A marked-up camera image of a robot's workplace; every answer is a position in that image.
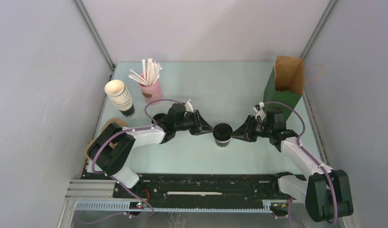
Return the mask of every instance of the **white wall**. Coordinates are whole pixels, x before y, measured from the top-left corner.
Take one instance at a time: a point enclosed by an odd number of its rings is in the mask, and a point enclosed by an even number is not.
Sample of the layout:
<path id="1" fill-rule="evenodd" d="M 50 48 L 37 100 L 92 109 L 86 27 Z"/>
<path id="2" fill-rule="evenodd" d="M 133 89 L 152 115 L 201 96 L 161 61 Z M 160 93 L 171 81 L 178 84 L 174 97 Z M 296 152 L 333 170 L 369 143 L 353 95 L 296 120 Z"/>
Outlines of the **white wall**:
<path id="1" fill-rule="evenodd" d="M 0 1 L 0 228 L 54 227 L 109 75 L 71 0 Z"/>
<path id="2" fill-rule="evenodd" d="M 388 228 L 388 0 L 339 1 L 315 63 L 326 71 L 306 88 L 333 167 L 350 177 L 361 226 Z"/>
<path id="3" fill-rule="evenodd" d="M 84 0 L 112 60 L 300 56 L 329 0 Z"/>

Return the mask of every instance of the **black coffee cup lid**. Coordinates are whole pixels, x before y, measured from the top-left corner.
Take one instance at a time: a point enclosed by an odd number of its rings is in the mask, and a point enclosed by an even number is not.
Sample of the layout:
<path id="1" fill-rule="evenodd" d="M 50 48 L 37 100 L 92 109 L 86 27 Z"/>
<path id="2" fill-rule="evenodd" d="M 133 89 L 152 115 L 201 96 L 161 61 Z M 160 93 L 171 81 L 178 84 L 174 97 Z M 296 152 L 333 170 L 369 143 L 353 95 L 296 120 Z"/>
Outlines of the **black coffee cup lid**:
<path id="1" fill-rule="evenodd" d="M 218 141 L 227 141 L 231 138 L 233 130 L 227 123 L 219 123 L 213 129 L 213 137 Z"/>

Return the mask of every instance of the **light blue table surface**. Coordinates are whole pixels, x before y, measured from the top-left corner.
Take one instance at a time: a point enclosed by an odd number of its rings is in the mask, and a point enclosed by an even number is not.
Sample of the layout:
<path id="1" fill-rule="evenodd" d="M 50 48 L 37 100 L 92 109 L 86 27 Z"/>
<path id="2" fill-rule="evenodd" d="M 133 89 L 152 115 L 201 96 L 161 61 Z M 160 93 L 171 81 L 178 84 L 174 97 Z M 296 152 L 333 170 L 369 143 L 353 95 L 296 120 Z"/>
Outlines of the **light blue table surface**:
<path id="1" fill-rule="evenodd" d="M 198 109 L 209 124 L 228 123 L 235 130 L 248 115 L 255 114 L 253 106 L 262 101 L 273 65 L 273 62 L 161 63 L 160 83 L 164 98 L 186 102 L 193 97 L 196 100 L 194 109 Z M 126 118 L 107 99 L 99 129 L 113 117 L 125 120 L 130 127 L 151 124 L 144 113 L 146 103 L 138 84 L 128 78 L 130 69 L 140 74 L 142 63 L 117 64 L 114 79 L 124 81 L 131 93 L 135 116 Z M 167 113 L 171 105 L 171 102 L 151 105 L 148 112 L 152 116 Z M 303 100 L 296 106 L 296 111 L 306 123 L 302 142 L 320 159 Z M 290 116 L 287 128 L 301 132 L 302 125 L 296 115 Z M 189 132 L 177 132 L 168 143 L 132 150 L 127 163 L 134 171 L 144 173 L 266 174 L 289 171 L 300 174 L 268 139 L 258 138 L 253 143 L 233 139 L 228 147 L 219 148 L 211 133 L 192 136 Z"/>

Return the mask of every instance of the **green bag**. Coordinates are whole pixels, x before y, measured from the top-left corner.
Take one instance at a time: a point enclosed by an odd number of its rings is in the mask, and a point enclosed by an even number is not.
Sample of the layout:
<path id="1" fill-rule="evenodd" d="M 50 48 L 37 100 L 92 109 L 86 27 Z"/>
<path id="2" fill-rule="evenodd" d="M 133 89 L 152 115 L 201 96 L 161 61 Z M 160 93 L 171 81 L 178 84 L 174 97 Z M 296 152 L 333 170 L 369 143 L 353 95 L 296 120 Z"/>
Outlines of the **green bag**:
<path id="1" fill-rule="evenodd" d="M 263 102 L 279 101 L 294 108 L 304 91 L 303 60 L 291 56 L 278 56 L 264 90 Z M 267 104 L 264 112 L 270 107 L 283 109 L 284 120 L 287 121 L 292 111 L 279 104 Z"/>

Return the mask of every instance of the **paper bag handle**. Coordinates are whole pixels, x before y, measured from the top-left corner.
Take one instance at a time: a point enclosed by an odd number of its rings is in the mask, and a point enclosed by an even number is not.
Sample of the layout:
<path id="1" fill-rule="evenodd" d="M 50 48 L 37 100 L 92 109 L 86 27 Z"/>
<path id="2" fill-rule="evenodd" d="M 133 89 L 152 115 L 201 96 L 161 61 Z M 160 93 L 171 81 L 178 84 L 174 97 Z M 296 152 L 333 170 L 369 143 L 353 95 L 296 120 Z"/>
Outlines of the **paper bag handle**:
<path id="1" fill-rule="evenodd" d="M 317 63 L 317 64 L 314 64 L 312 66 L 309 66 L 306 69 L 304 69 L 303 72 L 308 70 L 308 69 L 310 69 L 310 68 L 312 68 L 312 67 L 315 67 L 315 66 L 321 66 L 322 67 L 320 74 L 317 75 L 315 78 L 312 78 L 310 80 L 305 81 L 304 84 L 314 81 L 315 79 L 319 78 L 324 73 L 325 67 L 324 67 L 324 64 L 322 64 L 322 63 Z"/>

